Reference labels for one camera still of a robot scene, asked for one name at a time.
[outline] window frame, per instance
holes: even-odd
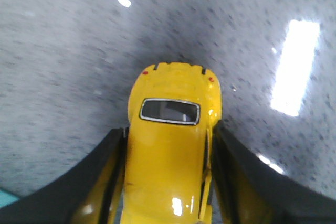
[[[151,118],[148,116],[143,116],[142,115],[142,110],[147,101],[168,101],[168,102],[180,102],[180,103],[185,103],[185,104],[190,104],[193,106],[197,107],[197,117],[196,121],[194,122],[182,122],[182,121],[175,121],[175,120],[167,120],[167,119],[159,119],[159,118]],[[200,121],[200,114],[201,114],[201,106],[197,103],[194,102],[188,102],[184,100],[177,100],[177,99],[167,99],[167,98],[146,98],[143,100],[142,105],[141,105],[141,110],[140,110],[140,118],[152,122],[160,122],[160,123],[172,123],[172,124],[182,124],[182,125],[197,125]]]

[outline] grey floor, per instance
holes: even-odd
[[[0,0],[0,187],[47,185],[128,124],[144,67],[188,61],[217,73],[226,126],[249,149],[336,199],[336,0],[130,1]],[[297,50],[282,85],[289,96],[307,79],[295,116],[272,108],[293,19],[320,27],[317,42],[295,43],[313,61],[303,73]]]

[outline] rear window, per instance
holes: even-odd
[[[199,118],[199,105],[170,99],[146,99],[142,104],[142,119],[177,124],[195,125]]]

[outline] teal object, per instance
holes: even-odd
[[[0,208],[19,200],[18,197],[0,190]]]

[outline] toy car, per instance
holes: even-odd
[[[130,94],[121,224],[211,223],[211,147],[222,117],[215,74],[187,63],[147,67]]]

